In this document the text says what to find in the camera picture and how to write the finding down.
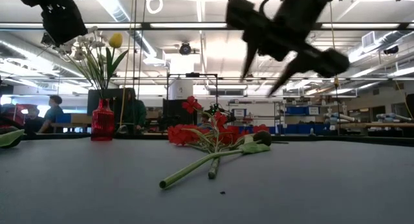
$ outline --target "fluorescent light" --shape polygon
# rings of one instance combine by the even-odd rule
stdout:
[[[153,28],[226,28],[226,23],[151,23]]]
[[[388,75],[388,77],[393,77],[393,76],[402,76],[405,74],[410,74],[410,73],[414,73],[414,67],[408,68],[408,69],[400,69],[399,71],[390,73]]]
[[[41,23],[0,23],[0,28],[38,28],[43,29]]]
[[[24,79],[15,80],[15,79],[7,78],[7,79],[5,79],[5,81],[15,82],[15,83],[23,84],[23,85],[28,85],[28,86],[31,86],[31,87],[37,87],[37,85],[34,82],[24,80]]]
[[[396,28],[398,23],[324,23],[322,28]]]
[[[352,91],[353,89],[347,88],[347,89],[339,89],[338,94],[344,94],[346,92]],[[331,91],[329,94],[336,95],[336,91]]]
[[[86,28],[98,27],[98,29],[105,28],[141,28],[141,23],[85,23]]]
[[[350,78],[350,81],[386,81],[388,78]]]
[[[359,73],[356,73],[356,74],[352,75],[351,78],[358,78],[360,76],[367,75],[367,74],[369,74],[369,73],[371,73],[373,71],[375,71],[375,69],[366,69],[366,70],[363,70],[363,71],[361,71]]]
[[[376,85],[376,84],[378,84],[378,82],[373,82],[371,84],[363,85],[363,86],[359,87],[358,89],[365,89],[365,88],[368,88],[368,87]]]

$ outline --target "air duct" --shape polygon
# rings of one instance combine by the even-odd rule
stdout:
[[[60,67],[76,76],[83,77],[82,74],[77,72],[77,68],[70,63],[66,63],[59,57],[49,52],[44,52],[43,49],[33,46],[7,32],[0,31],[0,45],[24,56],[28,63],[32,64],[31,67],[36,68],[38,72],[51,73],[53,68]]]
[[[118,23],[130,23],[131,16],[125,11],[124,6],[120,0],[97,0],[102,7],[108,12],[109,15]],[[157,52],[142,36],[141,32],[137,30],[129,30],[127,33],[134,39],[138,46],[141,46],[142,50],[147,57],[156,57]]]
[[[398,45],[402,38],[409,36],[411,33],[410,30],[372,31],[362,36],[362,42],[348,51],[349,62],[355,63],[374,52]]]

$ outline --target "vent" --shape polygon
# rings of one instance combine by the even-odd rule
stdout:
[[[379,89],[373,89],[373,95],[379,95],[380,90]]]
[[[399,82],[399,83],[394,84],[394,89],[396,91],[403,90],[404,89],[404,82]]]
[[[243,96],[245,94],[244,89],[218,89],[217,92],[215,89],[209,90],[210,95],[218,96]]]
[[[370,32],[366,34],[365,36],[362,36],[362,46],[363,48],[370,47],[372,45],[375,45],[375,32]]]

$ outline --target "white flower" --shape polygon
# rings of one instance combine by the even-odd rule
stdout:
[[[85,36],[78,36],[78,43],[86,42],[88,39]]]
[[[99,42],[99,41],[94,41],[94,42],[91,43],[91,47],[93,49],[100,48],[100,47],[104,47],[104,46],[105,46],[105,43]]]
[[[93,26],[93,27],[91,27],[91,28],[88,29],[88,34],[89,33],[96,32],[97,30],[98,30],[98,27],[97,26]]]
[[[73,44],[76,43],[76,39],[71,39],[68,42],[64,43],[65,45],[73,46]]]
[[[75,55],[73,56],[73,59],[80,61],[85,59],[85,53],[82,50],[76,50]]]
[[[108,42],[108,37],[105,34],[99,33],[98,37],[101,38],[104,42]]]
[[[59,52],[62,52],[64,54],[72,53],[72,45],[67,45],[67,44],[60,45],[59,46]]]

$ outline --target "table surface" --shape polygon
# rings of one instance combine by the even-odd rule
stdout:
[[[273,144],[225,157],[215,180],[207,163],[158,187],[203,156],[166,140],[24,141],[0,150],[0,223],[413,223],[414,148]]]

